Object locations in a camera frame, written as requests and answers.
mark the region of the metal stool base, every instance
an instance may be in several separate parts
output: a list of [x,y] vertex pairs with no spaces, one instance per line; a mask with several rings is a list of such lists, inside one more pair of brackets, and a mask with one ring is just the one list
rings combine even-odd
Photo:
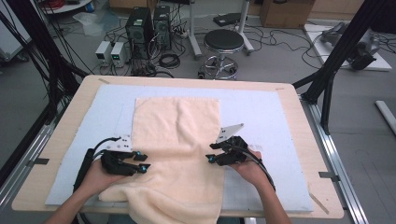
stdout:
[[209,75],[214,79],[233,78],[236,80],[238,64],[231,58],[220,54],[220,56],[212,56],[207,59],[202,66],[202,70],[206,75]]

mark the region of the beige towel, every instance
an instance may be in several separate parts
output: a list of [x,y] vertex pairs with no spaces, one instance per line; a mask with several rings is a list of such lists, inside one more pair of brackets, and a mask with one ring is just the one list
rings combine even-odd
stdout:
[[100,199],[128,201],[137,223],[216,223],[224,169],[210,164],[205,154],[215,152],[209,145],[219,130],[218,100],[136,99],[133,149],[147,154],[145,163],[151,166],[146,174],[105,190]]

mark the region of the power supply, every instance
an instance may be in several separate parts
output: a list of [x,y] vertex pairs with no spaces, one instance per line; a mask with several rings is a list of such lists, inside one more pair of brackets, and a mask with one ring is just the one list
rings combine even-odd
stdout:
[[100,43],[99,48],[96,50],[96,57],[99,59],[99,62],[102,63],[102,66],[110,66],[111,65],[111,44],[110,41],[102,41]]
[[113,50],[111,50],[111,58],[116,67],[123,67],[128,60],[125,46],[123,42],[116,42]]
[[156,6],[152,19],[157,44],[161,46],[161,49],[172,49],[170,12],[169,6]]
[[125,24],[125,29],[131,46],[132,59],[149,59],[149,42],[154,37],[149,8],[134,7]]

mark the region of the gray floor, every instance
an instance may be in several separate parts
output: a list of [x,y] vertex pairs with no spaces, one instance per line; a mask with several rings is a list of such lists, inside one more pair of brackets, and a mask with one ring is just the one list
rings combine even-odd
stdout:
[[[105,30],[118,26],[118,19],[110,11],[97,10],[96,13],[105,23]],[[59,19],[63,23],[73,21],[73,13],[65,13]],[[211,17],[197,19],[197,39],[205,57],[210,55],[202,43],[203,33],[207,29],[216,29]],[[258,18],[250,17],[247,24],[260,25]],[[61,25],[69,33],[66,40],[79,57],[95,73],[103,74],[106,69],[95,67],[98,62],[94,52],[103,40],[104,35],[85,36],[79,23]],[[273,29],[263,29],[268,36]],[[253,33],[256,29],[247,28],[247,37],[259,39]],[[289,33],[305,36],[302,30],[285,30]],[[282,41],[296,49],[308,46],[306,41],[293,35],[274,32],[277,43]],[[63,50],[59,39],[55,39]],[[260,44],[251,42],[255,49]],[[197,71],[205,57],[194,60],[188,40],[183,40],[186,52],[180,57],[181,65],[172,70],[175,77],[197,78]],[[287,45],[262,45],[262,49],[247,56],[245,52],[233,55],[240,68],[238,81],[285,82],[293,83],[309,76],[317,69],[302,60],[305,49],[292,51]],[[395,54],[379,51],[380,55],[396,67]],[[88,71],[85,65],[74,55],[78,67]],[[320,66],[317,58],[304,58],[313,66]],[[31,127],[39,113],[46,105],[48,98],[44,84],[31,63],[13,61],[0,67],[0,165]],[[352,71],[340,69],[334,81],[332,109],[330,114],[330,132],[347,174],[361,202],[361,206],[371,223],[396,223],[396,137],[375,106],[376,100],[384,100],[396,114],[396,72]],[[307,87],[297,90],[303,93]],[[40,223],[48,214],[23,213],[13,211],[9,204],[0,211],[0,223]],[[102,216],[91,216],[103,223]],[[319,220],[294,218],[294,223],[351,223],[348,212],[339,220]]]

